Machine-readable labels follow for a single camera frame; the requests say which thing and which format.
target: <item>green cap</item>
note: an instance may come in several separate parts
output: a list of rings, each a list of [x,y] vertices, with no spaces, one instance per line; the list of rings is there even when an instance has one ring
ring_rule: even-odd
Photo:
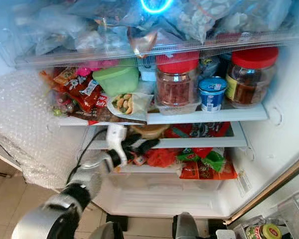
[[[282,234],[279,228],[272,224],[265,224],[263,226],[263,235],[266,237],[266,239],[281,239]]]

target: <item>bubble wrap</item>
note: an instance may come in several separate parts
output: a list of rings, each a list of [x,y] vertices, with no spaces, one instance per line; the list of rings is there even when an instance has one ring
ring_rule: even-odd
[[[47,91],[34,70],[0,77],[0,144],[18,161],[28,182],[62,188],[80,145],[61,132]]]

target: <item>black cable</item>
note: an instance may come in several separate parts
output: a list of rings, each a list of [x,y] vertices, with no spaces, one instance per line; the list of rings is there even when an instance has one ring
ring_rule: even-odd
[[[73,174],[76,172],[76,170],[81,166],[80,163],[81,163],[81,160],[82,160],[82,157],[83,155],[85,154],[85,152],[88,150],[88,148],[90,147],[91,143],[96,139],[97,136],[99,136],[101,133],[103,132],[106,132],[107,129],[103,129],[103,130],[100,130],[99,132],[97,132],[93,138],[91,139],[91,141],[88,143],[88,145],[85,147],[85,149],[83,150],[83,152],[81,153],[79,159],[78,159],[78,162],[76,163],[76,166],[75,168],[72,169],[72,171],[70,172],[69,176],[68,176],[68,179],[66,180],[66,184],[68,184],[73,176]]]

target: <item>blue yogurt cup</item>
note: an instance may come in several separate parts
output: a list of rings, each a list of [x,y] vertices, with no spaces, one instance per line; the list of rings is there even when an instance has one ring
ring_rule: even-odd
[[[199,94],[202,100],[202,110],[217,112],[221,108],[227,87],[225,79],[214,76],[203,79],[199,83]]]

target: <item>sticker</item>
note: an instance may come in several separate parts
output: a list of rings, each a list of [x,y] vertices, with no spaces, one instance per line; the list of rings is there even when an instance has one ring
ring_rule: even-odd
[[[89,82],[89,85],[87,88],[85,88],[84,90],[80,91],[81,94],[85,94],[87,96],[90,96],[91,93],[94,91],[95,87],[98,86],[98,82],[96,80],[91,80]]]
[[[228,74],[226,75],[226,81],[227,89],[225,94],[229,99],[233,101],[236,93],[237,81],[231,78]]]
[[[243,198],[251,189],[251,184],[244,170],[240,170],[236,179],[240,196]]]

